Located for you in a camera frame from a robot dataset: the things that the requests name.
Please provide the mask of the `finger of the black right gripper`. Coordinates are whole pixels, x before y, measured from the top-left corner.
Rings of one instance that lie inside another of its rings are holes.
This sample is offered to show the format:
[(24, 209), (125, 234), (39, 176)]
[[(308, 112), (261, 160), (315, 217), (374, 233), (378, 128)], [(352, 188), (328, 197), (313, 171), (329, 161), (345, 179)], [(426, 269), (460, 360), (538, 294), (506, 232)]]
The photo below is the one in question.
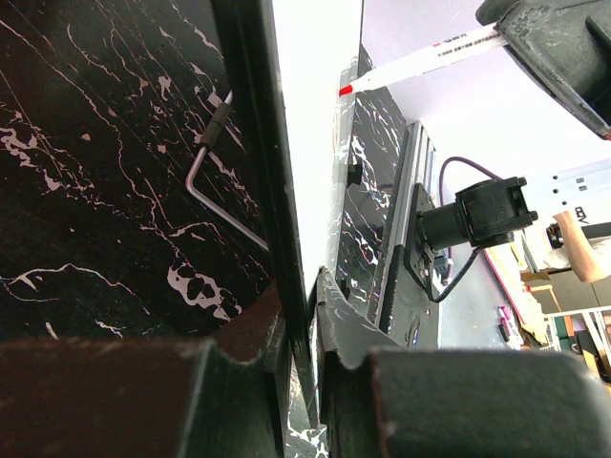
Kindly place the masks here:
[(475, 13), (518, 66), (581, 124), (610, 138), (610, 3), (485, 1)]

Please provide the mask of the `person forearm in background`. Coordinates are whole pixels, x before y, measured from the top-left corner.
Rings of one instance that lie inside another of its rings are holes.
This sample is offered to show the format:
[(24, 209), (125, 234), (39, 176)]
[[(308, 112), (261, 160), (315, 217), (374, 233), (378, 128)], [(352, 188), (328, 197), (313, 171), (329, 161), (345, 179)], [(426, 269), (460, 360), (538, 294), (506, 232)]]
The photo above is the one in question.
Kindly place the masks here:
[(610, 260), (598, 253), (569, 212), (554, 215), (570, 266), (581, 282), (594, 283), (610, 276)]

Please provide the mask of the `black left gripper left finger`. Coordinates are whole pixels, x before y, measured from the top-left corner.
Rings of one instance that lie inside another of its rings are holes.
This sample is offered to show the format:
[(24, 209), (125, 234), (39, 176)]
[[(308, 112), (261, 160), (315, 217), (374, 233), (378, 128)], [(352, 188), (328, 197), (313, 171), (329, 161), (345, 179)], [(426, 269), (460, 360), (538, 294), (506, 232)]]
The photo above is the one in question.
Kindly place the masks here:
[(291, 357), (278, 289), (203, 339), (1, 346), (5, 457), (281, 457)]

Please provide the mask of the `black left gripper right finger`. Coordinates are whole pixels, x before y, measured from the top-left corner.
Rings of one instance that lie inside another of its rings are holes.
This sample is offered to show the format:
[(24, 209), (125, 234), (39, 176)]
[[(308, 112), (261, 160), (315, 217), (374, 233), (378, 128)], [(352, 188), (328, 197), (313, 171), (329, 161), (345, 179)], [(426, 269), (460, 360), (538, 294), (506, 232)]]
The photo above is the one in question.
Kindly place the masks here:
[(558, 352), (411, 350), (316, 283), (320, 420), (333, 457), (606, 457), (610, 395)]

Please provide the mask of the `red whiteboard marker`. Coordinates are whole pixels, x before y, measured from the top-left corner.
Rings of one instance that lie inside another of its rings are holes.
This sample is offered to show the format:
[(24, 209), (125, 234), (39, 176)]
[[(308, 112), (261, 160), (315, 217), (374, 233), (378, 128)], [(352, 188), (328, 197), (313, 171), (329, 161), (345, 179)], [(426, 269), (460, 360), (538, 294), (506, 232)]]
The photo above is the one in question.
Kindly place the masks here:
[(407, 56), (372, 69), (339, 91), (340, 96), (373, 91), (388, 85), (430, 73), (454, 63), (504, 47), (507, 40), (490, 24), (447, 38)]

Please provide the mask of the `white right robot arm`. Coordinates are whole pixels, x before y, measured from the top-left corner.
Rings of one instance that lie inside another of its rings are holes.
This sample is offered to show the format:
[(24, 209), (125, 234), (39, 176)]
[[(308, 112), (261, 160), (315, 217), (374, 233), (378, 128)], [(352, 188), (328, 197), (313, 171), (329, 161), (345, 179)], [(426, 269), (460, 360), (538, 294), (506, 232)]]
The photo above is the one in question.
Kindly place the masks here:
[[(607, 1), (486, 1), (478, 30), (429, 48), (434, 68), (507, 47), (518, 66), (591, 132), (610, 137), (610, 4)], [(493, 178), (433, 207), (422, 184), (412, 188), (406, 245), (419, 252), (468, 242), (481, 250), (513, 240), (516, 230), (568, 211), (610, 187), (601, 161), (541, 177)]]

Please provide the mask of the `white whiteboard with dark frame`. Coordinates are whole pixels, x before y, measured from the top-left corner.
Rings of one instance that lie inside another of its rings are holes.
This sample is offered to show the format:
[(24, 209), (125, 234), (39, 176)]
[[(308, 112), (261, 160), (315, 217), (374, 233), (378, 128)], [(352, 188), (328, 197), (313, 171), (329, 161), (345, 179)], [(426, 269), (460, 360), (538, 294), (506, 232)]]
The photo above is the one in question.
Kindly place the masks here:
[(216, 1), (224, 64), (307, 417), (319, 424), (310, 334), (321, 269), (336, 266), (358, 73), (360, 1)]

